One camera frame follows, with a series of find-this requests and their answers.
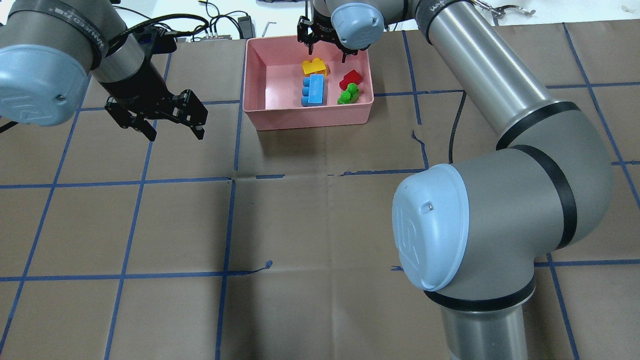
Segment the pink box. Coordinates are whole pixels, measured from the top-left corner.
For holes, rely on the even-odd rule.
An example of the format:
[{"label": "pink box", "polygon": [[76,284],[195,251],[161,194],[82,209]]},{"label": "pink box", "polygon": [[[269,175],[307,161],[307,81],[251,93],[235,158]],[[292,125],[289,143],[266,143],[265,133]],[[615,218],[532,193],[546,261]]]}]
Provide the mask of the pink box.
[{"label": "pink box", "polygon": [[[312,56],[297,37],[253,38],[247,41],[244,63],[243,110],[257,130],[364,124],[373,104],[369,54],[359,51],[342,63],[342,51],[334,44],[318,42]],[[302,62],[320,58],[328,69],[326,104],[304,107]],[[351,70],[362,77],[360,98],[338,105],[339,83]]]}]

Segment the gray robot arm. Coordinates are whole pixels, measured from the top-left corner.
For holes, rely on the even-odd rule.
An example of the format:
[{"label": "gray robot arm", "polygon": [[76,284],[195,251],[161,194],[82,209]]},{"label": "gray robot arm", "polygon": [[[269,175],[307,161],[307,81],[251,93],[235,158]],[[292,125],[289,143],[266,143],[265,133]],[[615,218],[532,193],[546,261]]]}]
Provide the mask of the gray robot arm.
[{"label": "gray robot arm", "polygon": [[611,202],[602,139],[575,104],[551,95],[470,1],[314,6],[349,49],[375,42],[380,24],[414,17],[499,135],[494,153],[405,179],[392,221],[405,274],[443,307],[452,359],[526,359],[520,305],[535,288],[534,258],[585,237]]},{"label": "gray robot arm", "polygon": [[153,141],[147,119],[168,119],[202,139],[207,110],[191,90],[170,93],[150,62],[175,51],[175,41],[153,26],[125,30],[109,0],[16,0],[0,28],[0,115],[61,124],[76,112],[91,74],[111,95],[105,109],[120,127]]}]

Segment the white floor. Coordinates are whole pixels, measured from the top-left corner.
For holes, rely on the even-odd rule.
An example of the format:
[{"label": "white floor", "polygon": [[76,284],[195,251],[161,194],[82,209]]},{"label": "white floor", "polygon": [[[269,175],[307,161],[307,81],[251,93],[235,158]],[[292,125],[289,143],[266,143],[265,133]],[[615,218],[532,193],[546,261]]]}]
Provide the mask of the white floor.
[{"label": "white floor", "polygon": [[[5,23],[13,0],[0,1],[0,22]],[[210,0],[221,13],[234,10],[248,12],[255,24],[257,37],[264,33],[266,37],[295,35],[300,15],[304,14],[305,2],[263,3],[257,0]],[[533,16],[526,17],[518,12],[508,10],[508,14],[500,21],[500,25],[516,24],[550,24],[555,22],[583,22],[598,20],[640,19],[640,0],[488,0],[494,6],[516,4],[527,9],[534,9]],[[122,0],[121,6],[132,8],[150,17],[168,13],[193,13],[206,16],[205,7],[197,0]],[[142,18],[127,11],[118,11],[129,26],[142,21]],[[483,12],[491,22],[488,12]],[[191,29],[197,25],[193,20],[171,20],[169,25],[175,29]],[[417,29],[415,21],[410,20],[398,25],[397,30]],[[237,38],[237,31],[226,20],[220,20],[219,35],[232,35]]]}]

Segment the light blue joint cap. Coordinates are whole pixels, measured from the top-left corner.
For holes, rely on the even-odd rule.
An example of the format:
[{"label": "light blue joint cap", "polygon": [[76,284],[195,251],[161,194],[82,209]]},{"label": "light blue joint cap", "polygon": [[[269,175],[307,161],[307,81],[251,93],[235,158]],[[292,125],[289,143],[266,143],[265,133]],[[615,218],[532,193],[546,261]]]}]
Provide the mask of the light blue joint cap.
[{"label": "light blue joint cap", "polygon": [[89,77],[70,55],[41,45],[0,49],[0,115],[23,124],[59,125],[74,116]]},{"label": "light blue joint cap", "polygon": [[331,24],[342,45],[352,50],[375,43],[385,30],[385,19],[380,11],[363,3],[338,6],[331,14]]},{"label": "light blue joint cap", "polygon": [[404,273],[438,291],[458,272],[467,248],[469,199],[460,173],[439,164],[407,177],[394,195],[392,223]]}]

